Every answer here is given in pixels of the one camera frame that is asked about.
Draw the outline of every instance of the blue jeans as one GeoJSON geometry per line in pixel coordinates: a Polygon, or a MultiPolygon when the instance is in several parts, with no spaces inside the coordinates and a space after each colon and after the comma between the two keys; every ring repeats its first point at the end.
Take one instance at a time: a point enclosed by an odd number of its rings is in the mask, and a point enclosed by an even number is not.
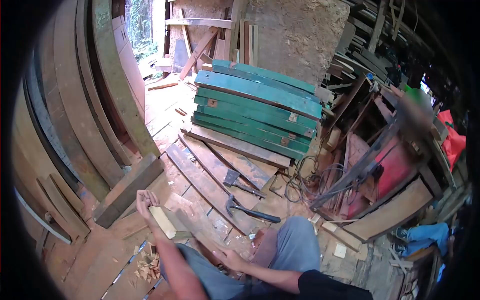
{"type": "MultiPolygon", "coordinates": [[[[242,299],[240,294],[244,292],[244,283],[222,274],[197,250],[183,244],[176,245],[200,279],[210,299],[242,299]]],[[[310,221],[301,216],[293,216],[283,224],[277,234],[276,255],[269,268],[299,272],[320,270],[320,247],[310,221]]],[[[160,270],[168,282],[163,266],[160,270]]],[[[259,282],[252,287],[252,293],[256,295],[275,290],[275,287],[265,282],[259,282]]]]}
{"type": "Polygon", "coordinates": [[[402,252],[403,257],[409,256],[417,250],[426,249],[435,242],[441,255],[445,256],[448,251],[448,225],[438,223],[410,228],[407,233],[407,240],[409,243],[407,249],[402,252]]]}

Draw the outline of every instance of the red bag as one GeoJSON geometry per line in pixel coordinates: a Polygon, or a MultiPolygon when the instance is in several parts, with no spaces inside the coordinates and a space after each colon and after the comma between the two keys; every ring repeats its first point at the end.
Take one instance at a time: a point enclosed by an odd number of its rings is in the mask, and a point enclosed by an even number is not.
{"type": "Polygon", "coordinates": [[[453,126],[453,118],[450,114],[450,110],[444,110],[438,113],[438,120],[440,120],[448,129],[448,136],[442,144],[442,148],[447,154],[448,162],[450,163],[450,171],[453,171],[453,166],[456,161],[460,158],[460,154],[463,149],[465,149],[467,137],[464,135],[458,134],[453,126]]]}

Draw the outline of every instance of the workshop floor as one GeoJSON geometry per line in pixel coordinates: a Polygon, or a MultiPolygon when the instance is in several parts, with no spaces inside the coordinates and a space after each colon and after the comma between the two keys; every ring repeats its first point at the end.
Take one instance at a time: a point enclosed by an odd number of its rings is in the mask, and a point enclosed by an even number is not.
{"type": "MultiPolygon", "coordinates": [[[[173,182],[169,186],[172,191],[191,202],[199,202],[225,244],[243,258],[249,259],[252,243],[248,237],[242,236],[213,210],[164,153],[173,143],[181,148],[185,147],[179,141],[178,132],[184,120],[190,119],[190,115],[182,116],[175,109],[181,108],[188,113],[194,111],[194,94],[195,92],[183,83],[159,90],[146,90],[145,123],[162,153],[164,176],[169,183],[173,182]]],[[[130,151],[131,145],[130,141],[125,143],[127,153],[139,159],[138,153],[130,151]]],[[[312,146],[314,153],[318,152],[318,145],[316,146],[316,149],[315,145],[312,146]]],[[[289,202],[270,191],[266,193],[268,197],[260,201],[259,210],[281,217],[282,223],[289,216],[313,216],[303,203],[289,202]]],[[[49,235],[45,246],[48,271],[65,296],[68,299],[94,299],[96,296],[93,295],[104,295],[106,289],[103,287],[110,285],[103,299],[108,299],[110,295],[122,295],[124,299],[144,299],[148,294],[150,299],[174,299],[168,284],[162,278],[158,282],[140,282],[143,280],[133,274],[134,268],[129,268],[132,264],[126,264],[125,267],[120,265],[123,262],[122,257],[126,257],[125,262],[133,261],[131,256],[135,247],[151,239],[150,230],[146,228],[125,240],[119,240],[108,229],[98,226],[91,219],[92,209],[97,205],[92,195],[85,188],[81,188],[79,196],[85,204],[82,218],[91,229],[86,241],[77,241],[68,246],[49,235]]],[[[376,300],[388,298],[391,282],[400,271],[388,262],[391,254],[388,251],[390,242],[386,236],[374,243],[365,244],[360,253],[347,249],[344,259],[333,256],[337,241],[321,228],[318,229],[318,241],[322,253],[322,272],[339,281],[370,290],[376,300]]]]}

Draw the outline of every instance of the stack of green wooden beams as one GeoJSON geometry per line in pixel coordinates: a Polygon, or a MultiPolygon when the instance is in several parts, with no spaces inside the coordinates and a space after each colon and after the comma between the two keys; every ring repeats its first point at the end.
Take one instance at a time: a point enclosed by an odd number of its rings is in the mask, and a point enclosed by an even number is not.
{"type": "Polygon", "coordinates": [[[273,71],[213,60],[200,71],[192,122],[302,159],[322,117],[315,86],[273,71]]]}

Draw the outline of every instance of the gray pants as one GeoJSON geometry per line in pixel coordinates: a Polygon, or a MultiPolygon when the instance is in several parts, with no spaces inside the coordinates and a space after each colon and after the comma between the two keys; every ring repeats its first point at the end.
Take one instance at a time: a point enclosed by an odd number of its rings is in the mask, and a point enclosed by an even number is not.
{"type": "MultiPolygon", "coordinates": [[[[197,274],[203,287],[214,300],[241,299],[244,284],[238,280],[222,274],[197,250],[178,244],[177,247],[197,274]]],[[[276,242],[276,255],[269,266],[274,270],[290,270],[305,272],[320,270],[320,248],[313,226],[304,217],[290,217],[278,231],[276,242]]],[[[260,282],[252,287],[252,294],[264,294],[277,289],[265,282],[260,282]]]]}

